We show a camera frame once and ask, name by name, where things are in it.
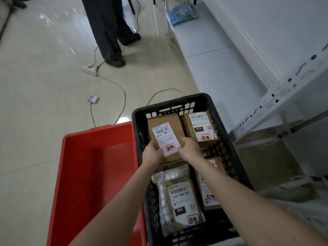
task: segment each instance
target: black metal leg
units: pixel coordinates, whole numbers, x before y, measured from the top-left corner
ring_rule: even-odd
[[[134,8],[133,8],[133,5],[132,5],[132,2],[131,0],[128,0],[129,4],[130,4],[130,8],[132,10],[132,13],[135,15],[135,11],[134,11]]]

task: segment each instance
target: black number label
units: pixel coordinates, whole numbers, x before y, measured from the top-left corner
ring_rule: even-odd
[[[183,207],[179,207],[179,208],[174,209],[174,212],[175,212],[175,215],[178,216],[178,215],[186,213],[186,209],[183,206]]]
[[[196,127],[194,128],[195,129],[195,132],[201,132],[201,131],[204,131],[203,127]]]

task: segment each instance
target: hand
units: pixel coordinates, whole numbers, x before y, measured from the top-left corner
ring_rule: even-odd
[[[142,153],[142,165],[145,164],[156,168],[162,162],[162,158],[163,150],[156,150],[154,148],[154,141],[151,140]]]
[[[179,147],[178,152],[185,161],[192,165],[193,161],[203,158],[199,145],[195,140],[189,137],[182,137],[181,140],[185,142],[185,146],[183,148]]]

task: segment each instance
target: electrical cable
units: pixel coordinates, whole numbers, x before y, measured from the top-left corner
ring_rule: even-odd
[[[113,84],[118,85],[118,86],[122,89],[122,91],[124,92],[124,106],[123,106],[123,109],[122,109],[120,115],[118,116],[117,120],[116,120],[115,123],[114,123],[114,124],[116,124],[117,121],[120,119],[120,117],[121,117],[121,115],[122,115],[122,113],[123,113],[123,111],[124,111],[124,109],[125,109],[125,104],[126,104],[126,93],[125,93],[125,90],[124,90],[123,87],[120,86],[118,83],[116,83],[116,82],[114,82],[114,81],[112,81],[112,80],[109,80],[108,78],[105,78],[105,77],[100,76],[100,75],[98,75],[98,77],[101,77],[101,78],[103,78],[103,79],[105,79],[105,80],[108,80],[109,82],[112,82]]]
[[[116,123],[118,122],[118,120],[120,119],[120,117],[121,117],[123,111],[125,110],[125,104],[126,104],[126,92],[125,92],[125,90],[123,89],[123,87],[120,86],[118,83],[116,83],[116,82],[114,82],[114,81],[112,81],[112,80],[109,80],[108,78],[105,78],[105,77],[103,77],[103,76],[101,76],[101,75],[98,75],[98,77],[103,78],[103,79],[105,79],[105,80],[107,80],[107,81],[109,81],[109,82],[112,82],[113,84],[116,84],[117,86],[119,86],[119,87],[122,89],[122,91],[123,91],[123,93],[124,93],[124,105],[123,105],[123,109],[122,109],[120,115],[118,116],[117,120],[113,123],[113,124],[116,124]],[[167,88],[167,89],[165,89],[165,90],[162,90],[162,91],[158,91],[158,92],[156,92],[156,93],[151,97],[151,99],[149,100],[149,102],[147,103],[146,106],[148,106],[148,105],[150,104],[150,102],[152,101],[152,99],[154,98],[154,96],[156,96],[158,93],[160,93],[160,92],[164,92],[164,91],[169,91],[169,90],[179,91],[179,92],[181,92],[182,94],[184,94],[184,95],[186,96],[186,94],[185,94],[184,92],[182,92],[182,91],[180,91],[180,90],[178,90],[178,89],[176,89],[176,88]]]
[[[137,31],[137,32],[139,32],[139,30],[140,30],[140,27],[139,27],[138,18],[139,18],[139,14],[140,14],[140,3],[139,3],[139,1],[138,1],[138,0],[136,0],[136,1],[137,1],[137,3],[139,4],[139,11],[138,11],[138,16],[137,16],[137,24],[138,24],[138,31]]]
[[[96,127],[96,124],[94,123],[94,119],[93,119],[93,115],[92,115],[92,109],[91,109],[91,106],[92,106],[92,103],[90,103],[90,111],[91,111],[91,117],[92,117],[92,120],[93,120],[93,125],[94,125],[94,127]]]
[[[96,49],[94,50],[94,66],[96,65],[97,59],[96,59],[96,51],[97,51],[98,47],[96,47]]]
[[[162,91],[158,91],[158,92],[156,92],[156,93],[152,96],[152,98],[149,100],[149,102],[147,103],[146,106],[148,106],[148,105],[150,104],[150,102],[152,101],[152,99],[154,98],[154,96],[155,96],[156,94],[158,94],[158,93],[160,93],[160,92],[163,92],[163,91],[169,91],[169,90],[176,90],[176,91],[179,91],[179,92],[181,92],[182,94],[184,94],[184,95],[186,96],[185,93],[183,93],[182,91],[180,91],[180,90],[178,90],[178,89],[176,89],[176,88],[167,88],[167,89],[165,89],[165,90],[162,90]]]

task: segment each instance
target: dark trousers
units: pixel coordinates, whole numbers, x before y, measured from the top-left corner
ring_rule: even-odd
[[[94,38],[105,61],[122,57],[117,39],[125,44],[133,32],[123,18],[122,0],[82,0]]]

